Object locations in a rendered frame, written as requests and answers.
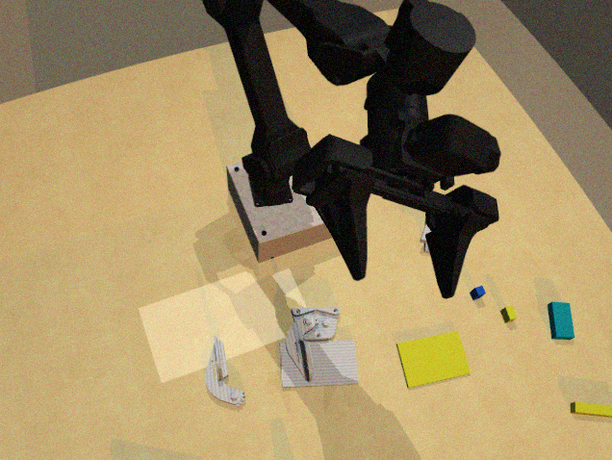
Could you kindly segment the small yellow block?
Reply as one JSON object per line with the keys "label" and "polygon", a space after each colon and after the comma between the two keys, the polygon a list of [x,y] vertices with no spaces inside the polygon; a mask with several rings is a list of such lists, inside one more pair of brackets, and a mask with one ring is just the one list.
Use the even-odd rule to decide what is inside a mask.
{"label": "small yellow block", "polygon": [[514,311],[513,305],[503,308],[502,310],[500,310],[500,312],[504,318],[504,323],[511,322],[518,318]]}

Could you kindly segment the small blue block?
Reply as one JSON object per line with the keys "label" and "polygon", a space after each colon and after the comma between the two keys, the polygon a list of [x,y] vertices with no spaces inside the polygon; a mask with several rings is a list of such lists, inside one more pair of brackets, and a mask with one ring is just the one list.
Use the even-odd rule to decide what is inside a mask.
{"label": "small blue block", "polygon": [[475,300],[477,298],[480,298],[482,295],[484,295],[486,292],[484,291],[482,286],[476,287],[474,288],[471,292],[469,292],[472,300]]}

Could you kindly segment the yellow flat bar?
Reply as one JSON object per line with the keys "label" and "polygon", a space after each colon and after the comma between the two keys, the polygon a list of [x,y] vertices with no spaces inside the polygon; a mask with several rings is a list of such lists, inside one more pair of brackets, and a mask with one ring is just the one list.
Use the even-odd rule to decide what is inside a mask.
{"label": "yellow flat bar", "polygon": [[612,406],[608,405],[600,405],[593,403],[584,403],[584,402],[572,402],[571,405],[571,414],[582,414],[582,415],[590,415],[590,416],[598,416],[598,417],[610,417],[612,418]]}

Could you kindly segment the yellow flat rectangular plate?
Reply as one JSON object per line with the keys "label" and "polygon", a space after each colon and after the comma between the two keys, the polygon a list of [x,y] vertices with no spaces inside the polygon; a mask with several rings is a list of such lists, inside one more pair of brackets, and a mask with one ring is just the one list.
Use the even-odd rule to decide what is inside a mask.
{"label": "yellow flat rectangular plate", "polygon": [[458,330],[396,346],[408,389],[471,373]]}

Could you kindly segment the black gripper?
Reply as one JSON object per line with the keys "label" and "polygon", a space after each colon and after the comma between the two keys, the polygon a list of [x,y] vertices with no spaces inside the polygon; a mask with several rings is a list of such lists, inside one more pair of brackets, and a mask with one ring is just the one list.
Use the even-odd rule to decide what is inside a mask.
{"label": "black gripper", "polygon": [[327,135],[296,161],[292,189],[317,210],[355,281],[367,274],[367,207],[372,193],[425,212],[434,273],[447,299],[455,295],[475,233],[498,221],[497,199],[464,184],[446,195],[434,192],[434,184],[444,175],[412,159],[411,166],[393,168],[394,142],[406,119],[418,125],[428,117],[397,106],[370,118],[360,145]]}

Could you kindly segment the teal rectangular block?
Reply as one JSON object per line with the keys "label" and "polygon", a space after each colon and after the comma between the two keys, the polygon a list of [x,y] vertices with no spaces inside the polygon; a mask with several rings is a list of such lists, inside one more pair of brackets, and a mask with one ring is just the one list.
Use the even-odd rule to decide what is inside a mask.
{"label": "teal rectangular block", "polygon": [[549,303],[548,316],[552,339],[571,340],[575,338],[570,303],[558,301]]}

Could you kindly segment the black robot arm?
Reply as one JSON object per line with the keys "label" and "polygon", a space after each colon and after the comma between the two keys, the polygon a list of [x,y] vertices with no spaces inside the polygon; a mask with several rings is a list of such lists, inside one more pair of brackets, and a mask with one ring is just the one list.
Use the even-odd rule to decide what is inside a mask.
{"label": "black robot arm", "polygon": [[[443,89],[476,43],[462,13],[429,0],[403,0],[393,26],[338,0],[267,1],[306,38],[309,58],[329,83],[346,86],[373,74],[364,106],[368,123],[397,106],[428,117],[426,95]],[[202,2],[226,32],[255,122],[253,153],[242,158],[254,206],[292,203],[293,168],[312,148],[305,129],[286,113],[259,21],[264,0]],[[495,172],[501,157],[495,137],[452,114],[418,125],[406,119],[394,144],[393,168],[411,166],[412,159],[442,173],[444,191],[455,185],[454,176]]]}

